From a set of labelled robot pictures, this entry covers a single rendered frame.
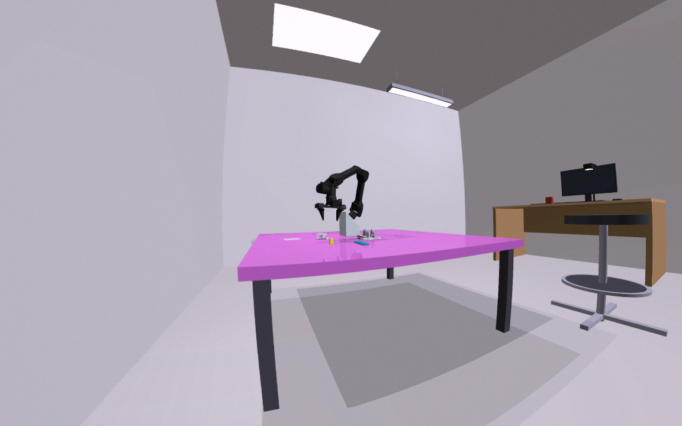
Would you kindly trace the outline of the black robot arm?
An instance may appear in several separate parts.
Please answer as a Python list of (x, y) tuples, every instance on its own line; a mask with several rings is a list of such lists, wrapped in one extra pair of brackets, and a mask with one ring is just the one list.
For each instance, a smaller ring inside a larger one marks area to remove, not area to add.
[[(362, 168), (358, 166), (353, 166), (349, 168), (348, 170), (345, 170), (344, 172), (340, 173), (332, 173), (330, 177), (327, 178), (324, 182), (320, 182), (319, 185), (316, 186), (316, 192), (323, 193), (326, 195), (336, 195), (336, 189), (339, 188), (338, 186), (343, 183), (346, 178), (351, 177), (356, 173), (356, 177), (358, 180), (358, 185), (357, 185), (357, 191), (356, 191), (356, 197), (355, 201), (352, 202), (351, 208), (350, 208), (350, 213), (349, 216), (354, 220), (357, 216), (361, 217), (362, 216), (362, 211), (363, 211), (363, 203), (362, 203), (362, 197), (363, 197), (363, 187), (365, 186), (365, 182), (368, 180), (370, 173), (367, 172), (367, 170), (363, 170)], [(343, 204), (342, 199), (329, 199), (328, 205), (331, 206), (339, 206)]]

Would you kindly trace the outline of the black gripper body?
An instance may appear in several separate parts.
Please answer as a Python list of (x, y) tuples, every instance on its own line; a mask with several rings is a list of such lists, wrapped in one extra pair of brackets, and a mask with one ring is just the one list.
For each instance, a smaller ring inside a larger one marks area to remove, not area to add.
[(339, 205), (339, 206), (331, 206), (330, 205), (330, 206), (328, 206), (329, 199), (335, 199), (335, 198), (337, 198), (337, 196), (335, 196), (335, 195), (326, 195), (326, 204), (317, 203), (317, 204), (315, 204), (315, 208), (317, 208), (317, 209), (319, 209), (319, 208), (337, 208), (337, 210), (338, 209), (346, 209), (346, 205)]

